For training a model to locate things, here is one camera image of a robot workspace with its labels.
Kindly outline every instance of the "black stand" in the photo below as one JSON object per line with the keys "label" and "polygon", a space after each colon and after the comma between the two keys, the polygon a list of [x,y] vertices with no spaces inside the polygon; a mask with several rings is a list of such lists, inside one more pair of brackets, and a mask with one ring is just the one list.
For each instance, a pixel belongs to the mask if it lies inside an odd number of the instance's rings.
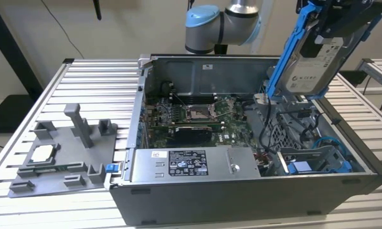
{"label": "black stand", "polygon": [[18,129],[35,101],[39,99],[43,87],[2,16],[0,51],[29,92],[29,95],[10,95],[0,104],[0,133],[11,133]]}

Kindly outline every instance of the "blue latch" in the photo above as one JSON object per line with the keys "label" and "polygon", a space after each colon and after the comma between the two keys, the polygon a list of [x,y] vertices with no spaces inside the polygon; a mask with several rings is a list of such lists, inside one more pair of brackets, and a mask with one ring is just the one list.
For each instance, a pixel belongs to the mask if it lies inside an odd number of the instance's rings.
{"label": "blue latch", "polygon": [[119,172],[119,165],[109,164],[107,165],[107,173],[118,173]]}

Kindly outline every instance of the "sticker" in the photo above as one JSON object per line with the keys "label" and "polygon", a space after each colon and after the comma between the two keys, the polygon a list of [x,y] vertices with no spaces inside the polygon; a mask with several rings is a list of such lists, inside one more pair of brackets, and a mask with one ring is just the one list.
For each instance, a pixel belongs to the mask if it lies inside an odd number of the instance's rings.
{"label": "sticker", "polygon": [[204,65],[204,70],[213,70],[214,65],[213,64],[205,64]]}
{"label": "sticker", "polygon": [[209,164],[205,150],[169,151],[172,176],[206,176]]}
{"label": "sticker", "polygon": [[168,151],[153,151],[151,157],[168,158]]}
{"label": "sticker", "polygon": [[296,65],[286,88],[293,93],[312,92],[343,47],[343,38],[325,44],[316,58],[301,58]]}

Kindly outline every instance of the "power supply label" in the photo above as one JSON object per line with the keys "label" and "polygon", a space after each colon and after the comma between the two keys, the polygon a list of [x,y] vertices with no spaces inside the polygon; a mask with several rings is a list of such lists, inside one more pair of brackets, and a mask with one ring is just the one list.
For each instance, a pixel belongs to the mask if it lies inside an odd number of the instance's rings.
{"label": "power supply label", "polygon": [[169,151],[169,174],[172,176],[209,175],[205,150]]}

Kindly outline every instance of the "blue drive bracket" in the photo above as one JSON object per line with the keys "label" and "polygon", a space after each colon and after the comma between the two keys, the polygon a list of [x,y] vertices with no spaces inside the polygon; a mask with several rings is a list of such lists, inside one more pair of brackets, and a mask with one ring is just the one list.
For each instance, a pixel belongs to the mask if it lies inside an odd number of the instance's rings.
{"label": "blue drive bracket", "polygon": [[280,82],[280,78],[282,76],[282,73],[284,73],[285,67],[288,65],[288,61],[291,59],[291,56],[293,54],[295,48],[296,48],[300,40],[303,39],[303,37],[307,33],[308,17],[311,15],[311,13],[321,12],[321,9],[323,9],[323,7],[316,6],[312,2],[309,2],[309,5],[301,9],[299,22],[297,22],[297,25],[295,27],[295,31],[292,33],[292,36],[289,37],[289,40],[286,42],[286,47],[285,47],[280,62],[276,66],[276,70],[273,72],[273,76],[270,78],[270,83],[269,83],[269,86],[266,89],[266,94],[269,95],[270,98],[274,96],[276,86]]}

